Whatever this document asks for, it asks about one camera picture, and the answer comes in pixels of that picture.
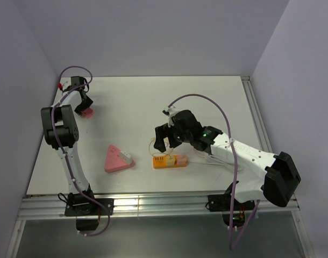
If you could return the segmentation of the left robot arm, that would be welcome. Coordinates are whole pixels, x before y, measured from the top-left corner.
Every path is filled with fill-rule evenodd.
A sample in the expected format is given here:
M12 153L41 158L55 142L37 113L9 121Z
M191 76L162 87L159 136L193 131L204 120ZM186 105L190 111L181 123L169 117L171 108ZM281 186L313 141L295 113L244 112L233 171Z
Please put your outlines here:
M61 100L57 107L42 108L41 121L46 143L56 151L62 162L69 184L68 200L78 202L77 208L83 214L92 214L97 208L97 202L80 163L77 150L79 130L75 115L92 117L93 101L87 96L89 85L86 78L73 76L70 80L71 85L63 93L67 94L71 89L75 91Z

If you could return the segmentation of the yellow plug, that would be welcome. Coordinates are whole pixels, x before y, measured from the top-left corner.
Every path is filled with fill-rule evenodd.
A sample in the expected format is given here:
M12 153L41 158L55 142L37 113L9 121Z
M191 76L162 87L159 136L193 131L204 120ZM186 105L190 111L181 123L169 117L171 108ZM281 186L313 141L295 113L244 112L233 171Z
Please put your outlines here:
M166 166L174 166L175 165L175 157L174 156L166 156L165 157L165 163Z

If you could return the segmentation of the white square charger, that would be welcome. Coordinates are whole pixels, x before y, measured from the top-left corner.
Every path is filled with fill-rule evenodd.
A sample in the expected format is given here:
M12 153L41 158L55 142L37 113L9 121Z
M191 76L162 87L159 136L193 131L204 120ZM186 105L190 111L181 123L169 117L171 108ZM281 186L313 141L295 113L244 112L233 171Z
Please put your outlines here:
M127 164L131 164L133 162L132 156L127 152L120 151L119 157Z

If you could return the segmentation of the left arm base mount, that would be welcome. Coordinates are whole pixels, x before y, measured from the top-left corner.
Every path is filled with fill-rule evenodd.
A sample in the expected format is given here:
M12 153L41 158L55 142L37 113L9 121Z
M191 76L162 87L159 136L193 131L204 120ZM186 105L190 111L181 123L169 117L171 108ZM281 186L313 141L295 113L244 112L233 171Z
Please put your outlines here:
M81 233L94 233L99 226L101 216L111 216L113 214L114 199L95 198L92 193L88 193L90 198L94 198L105 207L92 202L82 195L69 193L65 196L58 194L58 199L65 203L65 217L76 218L76 229Z

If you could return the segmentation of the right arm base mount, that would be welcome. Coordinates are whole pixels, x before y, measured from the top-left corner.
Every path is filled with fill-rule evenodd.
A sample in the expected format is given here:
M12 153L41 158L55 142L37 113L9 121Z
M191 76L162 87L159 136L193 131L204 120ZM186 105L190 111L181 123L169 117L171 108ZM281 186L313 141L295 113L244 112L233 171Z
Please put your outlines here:
M232 186L229 186L223 194L208 195L208 202L205 208L210 212L222 212L223 221L226 226L230 225L229 214L224 214L224 212L230 212L231 208L231 192ZM233 204L233 227L240 228L246 222L246 211L252 211L255 208L255 203L253 201L246 201L244 203L238 202L236 199Z

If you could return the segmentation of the aluminium rail frame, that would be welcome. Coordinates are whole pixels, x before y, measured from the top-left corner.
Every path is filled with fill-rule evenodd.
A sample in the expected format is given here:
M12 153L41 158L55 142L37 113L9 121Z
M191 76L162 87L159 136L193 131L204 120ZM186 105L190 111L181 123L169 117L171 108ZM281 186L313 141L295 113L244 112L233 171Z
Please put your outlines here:
M114 176L94 186L101 201L113 201L111 224L96 237L77 236L54 193L27 195L21 202L7 257L314 257L300 206L292 198L279 208L263 200L237 248L228 248L223 213L210 212L210 195L221 195L230 174L209 166L213 186L160 191L147 179L141 189L113 190Z

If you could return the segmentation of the pink triangular power strip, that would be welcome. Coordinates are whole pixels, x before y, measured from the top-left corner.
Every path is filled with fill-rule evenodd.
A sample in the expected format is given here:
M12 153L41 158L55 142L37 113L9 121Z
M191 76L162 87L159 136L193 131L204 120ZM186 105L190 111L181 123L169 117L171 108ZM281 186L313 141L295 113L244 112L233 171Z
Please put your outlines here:
M106 154L104 170L106 173L115 173L121 170L129 169L135 166L135 161L131 164L125 163L120 157L119 152L123 151L117 148L114 145L110 145L108 147L108 151Z

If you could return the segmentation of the pink square charger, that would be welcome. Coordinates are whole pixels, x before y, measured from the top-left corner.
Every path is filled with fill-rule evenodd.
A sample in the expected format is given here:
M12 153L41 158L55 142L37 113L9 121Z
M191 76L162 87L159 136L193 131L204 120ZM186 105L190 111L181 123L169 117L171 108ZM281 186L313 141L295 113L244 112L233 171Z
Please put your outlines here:
M84 118L84 119L89 119L94 115L94 111L92 108L87 108L84 111L82 111L79 116Z

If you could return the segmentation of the orange power strip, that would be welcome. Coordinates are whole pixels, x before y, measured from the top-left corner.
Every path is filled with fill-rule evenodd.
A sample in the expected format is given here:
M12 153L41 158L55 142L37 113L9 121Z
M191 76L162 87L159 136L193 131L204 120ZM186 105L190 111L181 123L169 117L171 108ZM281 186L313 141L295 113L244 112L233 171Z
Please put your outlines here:
M183 166L178 166L176 164L176 161L175 161L175 165L174 166L166 166L166 163L165 163L165 157L166 156L156 156L156 157L153 157L153 168L154 169L167 169L167 168L181 168L181 167L186 167L189 163L189 161L187 161L187 163Z

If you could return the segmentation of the pink plug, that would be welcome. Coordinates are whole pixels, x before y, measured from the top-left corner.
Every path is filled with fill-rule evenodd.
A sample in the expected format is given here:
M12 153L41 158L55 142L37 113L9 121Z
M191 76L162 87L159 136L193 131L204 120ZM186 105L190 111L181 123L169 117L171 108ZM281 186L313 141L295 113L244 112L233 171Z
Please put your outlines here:
M183 166L187 163L188 159L186 155L177 155L176 156L176 164L178 166Z

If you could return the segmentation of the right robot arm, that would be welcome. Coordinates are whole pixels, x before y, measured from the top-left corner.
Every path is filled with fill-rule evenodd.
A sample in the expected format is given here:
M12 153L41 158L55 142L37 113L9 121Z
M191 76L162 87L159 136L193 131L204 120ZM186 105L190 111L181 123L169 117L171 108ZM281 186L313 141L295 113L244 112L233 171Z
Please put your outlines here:
M197 151L238 165L256 176L250 181L237 181L233 191L224 198L229 209L235 210L244 202L263 198L278 207L287 206L301 181L289 154L265 152L234 140L215 127L202 126L189 110L167 108L163 113L168 121L155 128L156 150L163 153L167 147L176 148L188 143Z

